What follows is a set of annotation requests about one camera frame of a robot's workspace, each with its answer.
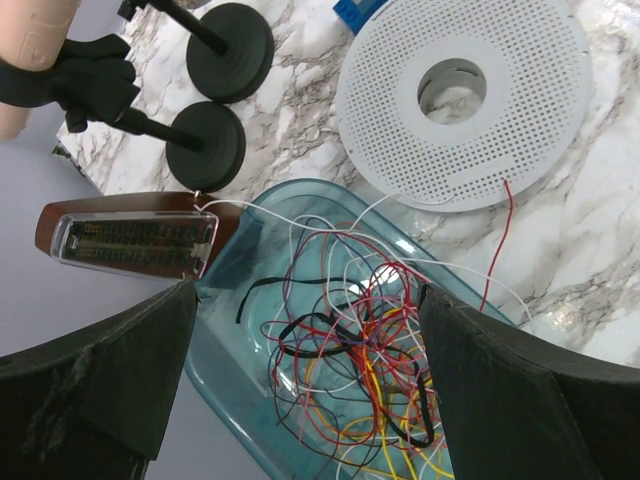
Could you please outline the white perforated cable spool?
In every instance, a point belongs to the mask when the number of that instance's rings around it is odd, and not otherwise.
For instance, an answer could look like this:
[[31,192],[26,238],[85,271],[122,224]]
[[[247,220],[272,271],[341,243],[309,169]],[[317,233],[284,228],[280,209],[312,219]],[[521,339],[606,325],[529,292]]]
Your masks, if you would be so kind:
[[390,1],[343,61],[340,138],[380,192],[478,210],[561,159],[591,83],[586,34],[564,1]]

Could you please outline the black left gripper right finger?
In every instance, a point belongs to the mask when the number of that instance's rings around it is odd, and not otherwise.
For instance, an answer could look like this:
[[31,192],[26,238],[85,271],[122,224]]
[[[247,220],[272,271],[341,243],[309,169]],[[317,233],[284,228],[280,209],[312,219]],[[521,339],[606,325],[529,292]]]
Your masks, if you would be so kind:
[[457,479],[636,479],[639,371],[427,284],[420,325]]

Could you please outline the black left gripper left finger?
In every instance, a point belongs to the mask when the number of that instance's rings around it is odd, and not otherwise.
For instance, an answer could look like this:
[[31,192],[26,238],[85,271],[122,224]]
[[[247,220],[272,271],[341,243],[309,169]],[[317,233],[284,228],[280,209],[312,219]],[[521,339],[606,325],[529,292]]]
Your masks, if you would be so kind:
[[1,359],[4,479],[142,479],[157,459],[198,307],[184,280]]

